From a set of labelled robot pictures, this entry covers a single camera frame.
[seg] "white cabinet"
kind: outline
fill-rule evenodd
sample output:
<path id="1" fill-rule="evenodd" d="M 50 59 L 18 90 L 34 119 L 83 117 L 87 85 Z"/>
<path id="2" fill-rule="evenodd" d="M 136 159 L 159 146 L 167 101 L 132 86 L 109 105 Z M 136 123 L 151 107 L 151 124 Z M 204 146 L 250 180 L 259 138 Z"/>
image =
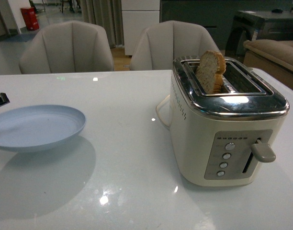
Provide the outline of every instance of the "white cabinet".
<path id="1" fill-rule="evenodd" d="M 160 0 L 122 0 L 125 55 L 133 55 L 142 30 L 159 23 Z"/>

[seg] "gray curtain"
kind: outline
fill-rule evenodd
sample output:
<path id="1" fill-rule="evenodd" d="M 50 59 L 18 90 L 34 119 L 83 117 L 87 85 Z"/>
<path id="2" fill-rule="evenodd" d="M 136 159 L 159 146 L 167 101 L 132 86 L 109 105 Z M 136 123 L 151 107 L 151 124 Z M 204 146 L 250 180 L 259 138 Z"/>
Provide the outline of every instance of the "gray curtain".
<path id="1" fill-rule="evenodd" d="M 80 0 L 84 22 L 102 26 L 111 48 L 124 45 L 121 0 Z"/>

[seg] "light blue plate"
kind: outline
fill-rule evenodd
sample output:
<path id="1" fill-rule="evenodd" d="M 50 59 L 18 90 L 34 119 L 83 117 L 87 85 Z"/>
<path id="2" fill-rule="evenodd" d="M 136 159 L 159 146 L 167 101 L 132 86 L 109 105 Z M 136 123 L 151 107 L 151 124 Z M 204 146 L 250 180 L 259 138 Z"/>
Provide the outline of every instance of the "light blue plate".
<path id="1" fill-rule="evenodd" d="M 52 149 L 77 136 L 85 115 L 62 105 L 35 105 L 0 114 L 0 149 L 35 152 Z"/>

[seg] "beige sofa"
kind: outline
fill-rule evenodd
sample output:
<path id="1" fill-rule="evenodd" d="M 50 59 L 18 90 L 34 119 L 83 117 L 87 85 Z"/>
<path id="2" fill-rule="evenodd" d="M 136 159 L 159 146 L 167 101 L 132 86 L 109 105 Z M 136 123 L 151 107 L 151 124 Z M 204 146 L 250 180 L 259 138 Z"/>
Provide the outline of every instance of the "beige sofa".
<path id="1" fill-rule="evenodd" d="M 293 41 L 245 41 L 244 64 L 267 72 L 293 90 Z"/>

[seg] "toast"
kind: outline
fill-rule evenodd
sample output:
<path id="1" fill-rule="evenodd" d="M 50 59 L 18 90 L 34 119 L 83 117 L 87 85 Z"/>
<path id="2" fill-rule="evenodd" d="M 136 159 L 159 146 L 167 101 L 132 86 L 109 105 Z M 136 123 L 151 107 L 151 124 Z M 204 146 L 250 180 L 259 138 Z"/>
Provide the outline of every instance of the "toast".
<path id="1" fill-rule="evenodd" d="M 207 94 L 220 93 L 226 63 L 220 52 L 207 50 L 200 59 L 195 75 Z"/>

